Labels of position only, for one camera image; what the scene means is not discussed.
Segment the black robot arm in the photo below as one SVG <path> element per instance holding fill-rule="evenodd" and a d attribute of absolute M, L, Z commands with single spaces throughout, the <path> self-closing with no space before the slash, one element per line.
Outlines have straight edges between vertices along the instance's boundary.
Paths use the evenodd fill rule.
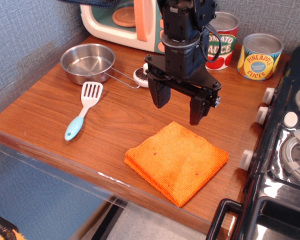
<path fill-rule="evenodd" d="M 144 59 L 150 94 L 159 109 L 169 102 L 171 90 L 189 96 L 189 122 L 196 126 L 220 103 L 222 85 L 206 69 L 206 63 L 215 62 L 221 53 L 208 58 L 209 35 L 221 38 L 210 24 L 217 4 L 214 0 L 159 0 L 157 4 L 163 20 L 164 55 Z"/>

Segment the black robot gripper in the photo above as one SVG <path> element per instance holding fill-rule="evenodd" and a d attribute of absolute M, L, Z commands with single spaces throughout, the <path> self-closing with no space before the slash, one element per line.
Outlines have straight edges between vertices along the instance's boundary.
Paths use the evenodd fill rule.
<path fill-rule="evenodd" d="M 206 69 L 209 33 L 196 32 L 190 40 L 177 41 L 162 35 L 163 55 L 147 55 L 148 88 L 160 109 L 171 98 L 171 90 L 190 97 L 190 124 L 197 126 L 210 108 L 220 104 L 221 83 Z"/>

